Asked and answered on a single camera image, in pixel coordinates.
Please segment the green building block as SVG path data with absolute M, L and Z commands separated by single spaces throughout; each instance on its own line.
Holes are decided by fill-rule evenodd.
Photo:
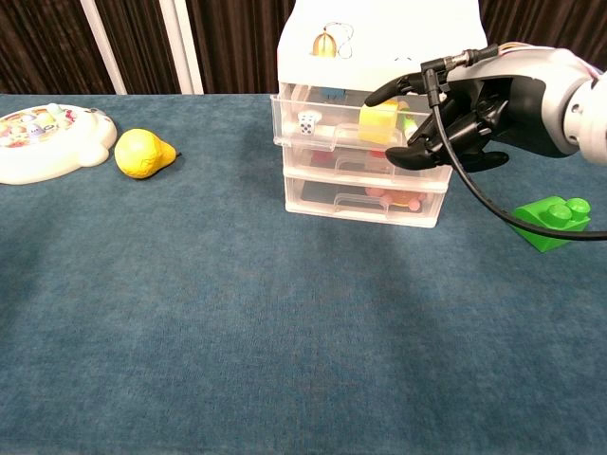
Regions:
M 539 228 L 579 233 L 590 223 L 591 211 L 592 206 L 583 198 L 564 199 L 553 195 L 517 207 L 512 216 Z M 519 227 L 514 229 L 540 252 L 568 243 L 565 239 L 539 235 Z

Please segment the clear plastic drawer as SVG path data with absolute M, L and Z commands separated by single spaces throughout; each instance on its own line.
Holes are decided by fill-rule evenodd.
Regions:
M 450 167 L 408 171 L 391 164 L 380 150 L 284 146 L 283 165 L 288 177 L 411 191 L 445 192 L 451 179 Z
M 417 126 L 431 114 L 424 96 L 398 96 L 397 120 L 388 144 L 359 140 L 359 111 L 367 98 L 363 91 L 345 90 L 343 100 L 324 100 L 320 87 L 302 84 L 283 84 L 280 92 L 271 97 L 274 142 L 286 147 L 304 147 L 333 151 L 338 147 L 383 151 L 393 146 L 404 146 L 408 139 L 402 131 L 404 115 L 414 116 Z M 318 115 L 315 133 L 300 134 L 298 114 L 312 111 Z
M 324 183 L 287 177 L 285 208 L 290 212 L 362 222 L 432 228 L 436 225 L 444 193 L 425 192 L 421 210 L 388 206 L 365 193 L 366 187 Z

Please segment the white partition post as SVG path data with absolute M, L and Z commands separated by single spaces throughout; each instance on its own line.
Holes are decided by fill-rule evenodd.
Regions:
M 180 91 L 184 95 L 203 95 L 204 88 L 186 0 L 158 0 L 158 2 Z
M 113 88 L 117 95 L 126 95 L 127 90 L 97 4 L 95 0 L 80 0 L 80 3 Z

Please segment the pink orange toy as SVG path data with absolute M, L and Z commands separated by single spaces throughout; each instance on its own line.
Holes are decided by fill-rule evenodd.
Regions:
M 397 206 L 410 211 L 421 210 L 422 203 L 426 199 L 426 193 L 419 191 L 403 191 L 375 187 L 366 187 L 364 190 L 368 196 L 377 197 L 388 206 Z

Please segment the yellow cube block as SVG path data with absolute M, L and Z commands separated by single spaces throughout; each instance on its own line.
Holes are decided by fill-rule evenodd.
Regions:
M 398 102 L 395 100 L 372 107 L 363 105 L 359 111 L 359 140 L 388 144 L 395 130 L 397 112 Z

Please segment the white plastic drawer unit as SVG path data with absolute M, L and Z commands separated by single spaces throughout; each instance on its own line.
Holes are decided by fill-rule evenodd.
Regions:
M 353 26 L 352 58 L 311 54 L 329 22 Z M 296 0 L 277 46 L 275 95 L 283 84 L 302 84 L 368 96 L 423 62 L 486 42 L 476 0 Z

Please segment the yellow toy pear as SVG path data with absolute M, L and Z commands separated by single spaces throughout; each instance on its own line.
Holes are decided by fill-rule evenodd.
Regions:
M 136 128 L 120 136 L 114 157 L 118 168 L 125 175 L 145 179 L 173 164 L 177 151 L 155 133 Z

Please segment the dark brown pleated curtain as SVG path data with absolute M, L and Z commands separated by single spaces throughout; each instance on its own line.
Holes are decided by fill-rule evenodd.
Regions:
M 94 0 L 130 94 L 176 94 L 159 0 Z M 208 93 L 277 90 L 296 0 L 185 0 Z M 492 43 L 566 47 L 607 70 L 607 0 L 476 0 Z M 80 0 L 0 0 L 0 94 L 100 95 L 114 86 Z

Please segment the small gold bell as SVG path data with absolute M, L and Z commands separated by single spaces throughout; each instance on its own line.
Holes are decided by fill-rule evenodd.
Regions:
M 347 60 L 353 57 L 352 39 L 354 28 L 343 22 L 329 22 L 314 39 L 311 54 L 315 57 L 339 58 Z

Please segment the white round fishing game toy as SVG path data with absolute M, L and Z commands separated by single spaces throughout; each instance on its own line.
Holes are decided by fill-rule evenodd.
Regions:
M 0 118 L 0 184 L 25 185 L 103 163 L 117 140 L 103 111 L 49 103 Z

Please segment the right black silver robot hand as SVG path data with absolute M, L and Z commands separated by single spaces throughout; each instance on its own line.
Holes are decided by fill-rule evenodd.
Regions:
M 434 100 L 451 147 L 468 173 L 507 162 L 505 153 L 485 152 L 491 140 L 553 158 L 574 154 L 579 146 L 565 124 L 581 113 L 587 91 L 601 79 L 567 49 L 490 45 L 426 61 L 418 72 L 383 84 L 366 106 L 408 93 L 429 95 L 428 69 L 438 79 Z

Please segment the teal table mat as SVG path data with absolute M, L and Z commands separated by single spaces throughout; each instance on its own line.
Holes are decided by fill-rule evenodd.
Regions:
M 65 96 L 179 151 L 0 186 L 0 454 L 607 455 L 607 242 L 289 213 L 266 95 Z

